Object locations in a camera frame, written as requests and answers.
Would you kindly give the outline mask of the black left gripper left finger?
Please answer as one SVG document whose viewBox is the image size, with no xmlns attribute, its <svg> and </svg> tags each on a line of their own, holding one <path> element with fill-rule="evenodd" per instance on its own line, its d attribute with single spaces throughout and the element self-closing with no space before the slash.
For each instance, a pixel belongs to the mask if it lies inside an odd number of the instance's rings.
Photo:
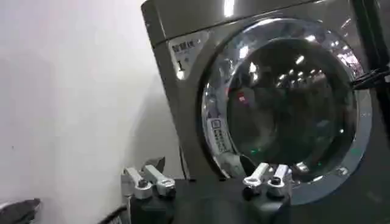
<svg viewBox="0 0 390 224">
<path fill-rule="evenodd" d="M 162 198 L 174 198 L 176 181 L 163 174 L 165 157 L 147 160 L 141 169 L 126 167 L 122 170 L 122 196 L 146 200 L 156 192 Z"/>
</svg>

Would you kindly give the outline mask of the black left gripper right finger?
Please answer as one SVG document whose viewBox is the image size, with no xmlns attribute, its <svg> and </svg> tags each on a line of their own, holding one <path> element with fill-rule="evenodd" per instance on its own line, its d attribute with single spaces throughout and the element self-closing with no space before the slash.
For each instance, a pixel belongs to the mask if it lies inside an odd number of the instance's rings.
<svg viewBox="0 0 390 224">
<path fill-rule="evenodd" d="M 255 165 L 244 155 L 239 156 L 239 161 L 244 170 L 243 188 L 239 195 L 243 200 L 253 200 L 264 191 L 271 200 L 291 199 L 291 170 L 286 164 L 261 162 Z"/>
</svg>

